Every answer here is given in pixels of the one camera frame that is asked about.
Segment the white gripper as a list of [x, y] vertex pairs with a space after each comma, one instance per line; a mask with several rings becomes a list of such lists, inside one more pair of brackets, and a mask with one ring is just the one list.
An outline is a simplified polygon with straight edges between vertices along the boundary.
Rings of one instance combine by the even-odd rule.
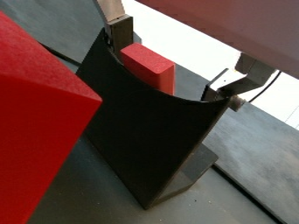
[[[243, 52], [206, 85], [204, 102], [230, 98], [238, 111], [239, 95], [263, 87], [275, 68], [299, 79], [299, 0], [136, 1]], [[227, 74], [240, 78], [224, 83]]]

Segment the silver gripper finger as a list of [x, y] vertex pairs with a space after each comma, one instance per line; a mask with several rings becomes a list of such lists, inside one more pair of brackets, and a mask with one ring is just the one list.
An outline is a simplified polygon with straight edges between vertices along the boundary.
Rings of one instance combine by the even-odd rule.
[[104, 20], [108, 43], [117, 59], [120, 50], [133, 43], [133, 18], [125, 14], [121, 0], [93, 0]]

